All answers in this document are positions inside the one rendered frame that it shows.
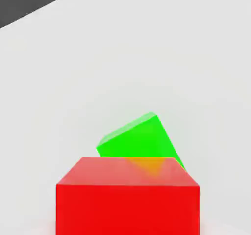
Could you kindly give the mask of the small red cube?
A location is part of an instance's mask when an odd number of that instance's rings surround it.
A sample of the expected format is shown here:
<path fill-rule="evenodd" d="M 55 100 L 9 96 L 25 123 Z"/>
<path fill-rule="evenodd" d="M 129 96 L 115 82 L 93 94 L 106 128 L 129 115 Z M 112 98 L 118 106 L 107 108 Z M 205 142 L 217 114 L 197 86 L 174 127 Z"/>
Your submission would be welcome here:
<path fill-rule="evenodd" d="M 200 235 L 200 187 L 173 158 L 84 157 L 56 185 L 55 235 Z"/>

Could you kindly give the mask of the small green cube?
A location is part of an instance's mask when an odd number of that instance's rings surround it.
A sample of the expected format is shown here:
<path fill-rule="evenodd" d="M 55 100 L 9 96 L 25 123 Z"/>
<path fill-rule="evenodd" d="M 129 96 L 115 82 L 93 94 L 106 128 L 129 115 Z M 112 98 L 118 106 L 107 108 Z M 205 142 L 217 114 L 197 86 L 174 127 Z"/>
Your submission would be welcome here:
<path fill-rule="evenodd" d="M 158 116 L 147 113 L 104 136 L 97 145 L 102 157 L 171 157 L 184 167 Z"/>

